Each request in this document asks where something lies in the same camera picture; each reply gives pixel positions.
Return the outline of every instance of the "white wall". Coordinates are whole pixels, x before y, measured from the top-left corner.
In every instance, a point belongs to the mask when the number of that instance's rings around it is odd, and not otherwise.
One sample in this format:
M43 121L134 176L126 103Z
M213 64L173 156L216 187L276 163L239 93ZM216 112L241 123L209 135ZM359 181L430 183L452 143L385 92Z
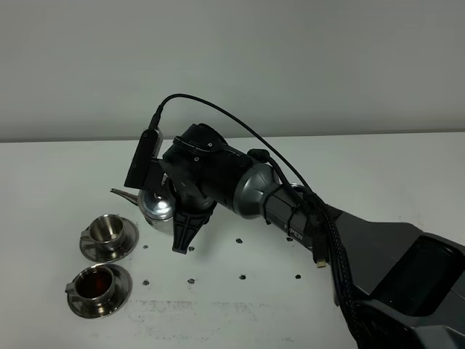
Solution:
M465 128L464 0L2 0L0 140ZM208 122L190 101L165 135Z

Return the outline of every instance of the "stainless steel cup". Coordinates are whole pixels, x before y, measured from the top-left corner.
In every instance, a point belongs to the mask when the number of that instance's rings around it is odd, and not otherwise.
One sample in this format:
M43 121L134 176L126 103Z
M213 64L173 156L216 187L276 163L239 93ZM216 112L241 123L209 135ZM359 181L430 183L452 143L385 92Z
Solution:
M115 276L104 265L94 265L81 271L73 282L66 285L66 293L92 307L108 303L115 293Z
M82 232L81 240L93 242L98 249L115 251L126 240L123 220L114 214L104 214Z

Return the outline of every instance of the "black cable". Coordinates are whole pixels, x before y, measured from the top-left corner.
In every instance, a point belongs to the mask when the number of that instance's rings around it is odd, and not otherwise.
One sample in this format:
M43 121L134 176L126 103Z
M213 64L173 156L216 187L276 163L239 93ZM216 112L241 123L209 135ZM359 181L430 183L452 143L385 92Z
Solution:
M319 210L322 212L328 228L328 233L326 235L328 239L329 259L331 264L331 272L333 274L333 282L336 296L338 297L339 305L341 307L342 314L344 315L344 318L347 322L347 326L349 327L350 333L355 338L358 347L364 348L365 341L361 333L360 322L357 317L357 310L355 308L355 303L352 295L353 281L352 274L350 272L349 259L347 257L344 245L342 244L341 238L339 236L336 224L334 224L334 221L331 219L331 215L324 201L321 200L321 198L313 192L313 190L307 184L305 179L299 174L299 172L291 165L289 161L286 160L284 156L282 156L276 149L274 149L271 146L271 144L264 140L258 133L256 133L252 128L247 126L240 119L236 118L234 115L227 112L225 109L208 102L207 100L203 100L201 98L185 94L175 94L168 96L158 106L155 114L153 114L152 120L150 121L149 129L155 129L156 127L158 127L164 106L167 104L168 101L178 97L186 98L188 100L195 100L197 102L203 103L213 109L216 109L220 113L223 113L224 115L228 116L229 118L240 124L243 128L245 128L253 136L255 136L260 142L265 144L299 178L299 180L302 182L302 185L305 187L307 191L305 195L312 195L313 198L316 199L317 206ZM273 166L273 168L275 168L276 166L275 170L279 169L278 173L280 173L281 175L279 176L281 181L286 187L290 188L290 183L289 181L287 181L286 177L280 170L278 164L275 163L275 161L274 163L270 164Z

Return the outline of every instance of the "table surface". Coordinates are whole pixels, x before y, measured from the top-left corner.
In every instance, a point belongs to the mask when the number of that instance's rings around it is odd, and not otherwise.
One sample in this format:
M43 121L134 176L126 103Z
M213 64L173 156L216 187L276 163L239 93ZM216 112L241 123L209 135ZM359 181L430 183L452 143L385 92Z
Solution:
M327 203L465 244L465 133L269 141ZM228 142L242 151L261 146ZM172 252L172 236L109 191L123 188L136 145L0 144L0 348L355 348L333 304L330 270L263 219L218 206L195 250ZM139 226L138 245L117 262L134 287L118 312L86 320L68 308L65 285L93 264L79 237L106 213Z

